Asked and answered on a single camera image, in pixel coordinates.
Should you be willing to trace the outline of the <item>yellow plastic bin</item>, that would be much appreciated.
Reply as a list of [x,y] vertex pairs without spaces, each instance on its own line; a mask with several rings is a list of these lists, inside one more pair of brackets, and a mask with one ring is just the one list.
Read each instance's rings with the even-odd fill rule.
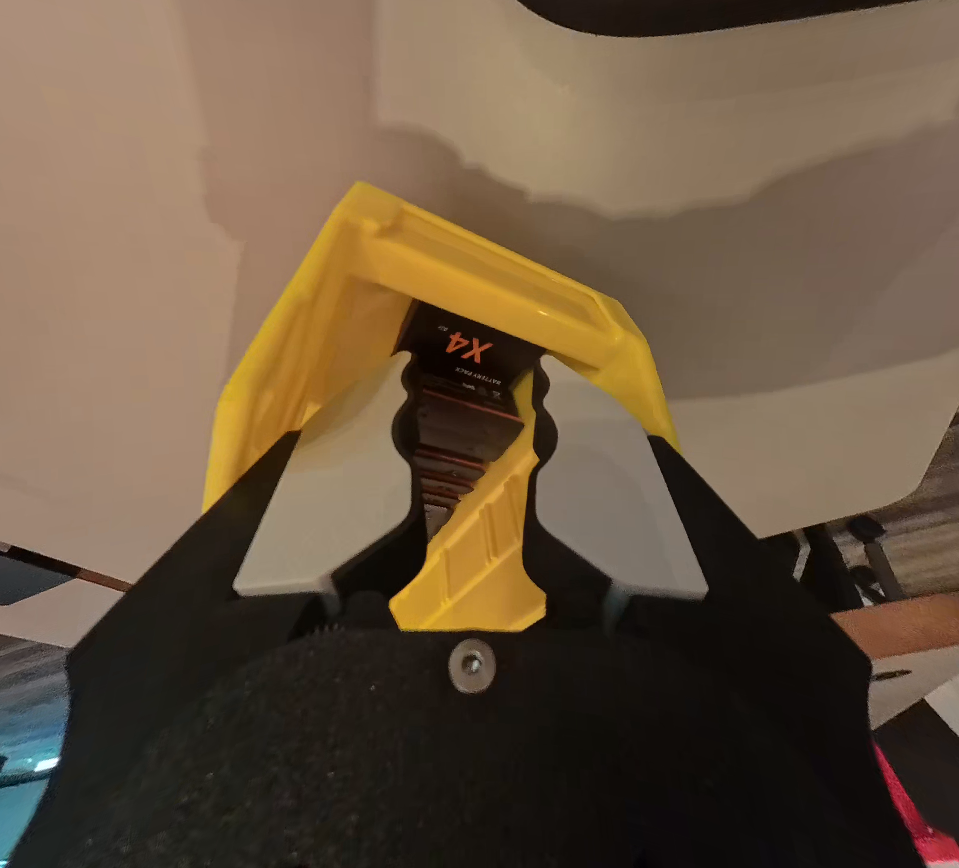
[[[414,301],[544,347],[679,449],[648,342],[616,299],[358,182],[222,391],[202,508],[389,358]],[[401,629],[522,631],[545,616],[545,594],[521,565],[535,464],[525,428],[431,539],[422,572],[390,600]]]

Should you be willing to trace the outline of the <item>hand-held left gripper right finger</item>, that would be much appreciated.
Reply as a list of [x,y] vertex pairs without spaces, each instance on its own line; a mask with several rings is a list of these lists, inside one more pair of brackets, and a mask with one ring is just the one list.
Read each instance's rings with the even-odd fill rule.
[[535,517],[621,593],[699,600],[708,583],[641,421],[562,362],[542,362]]

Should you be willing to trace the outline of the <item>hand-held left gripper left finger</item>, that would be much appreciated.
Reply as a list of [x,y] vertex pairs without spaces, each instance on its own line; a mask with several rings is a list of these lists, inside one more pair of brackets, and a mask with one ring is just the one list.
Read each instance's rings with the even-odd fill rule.
[[392,356],[305,423],[233,582],[241,597],[345,594],[334,577],[406,522],[414,473],[395,426],[411,356]]

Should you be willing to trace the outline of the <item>row of black batteries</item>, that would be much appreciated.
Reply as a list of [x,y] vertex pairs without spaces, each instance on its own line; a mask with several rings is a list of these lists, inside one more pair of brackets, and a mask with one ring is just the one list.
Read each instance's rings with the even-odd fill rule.
[[433,539],[521,433],[515,402],[421,374],[414,470]]

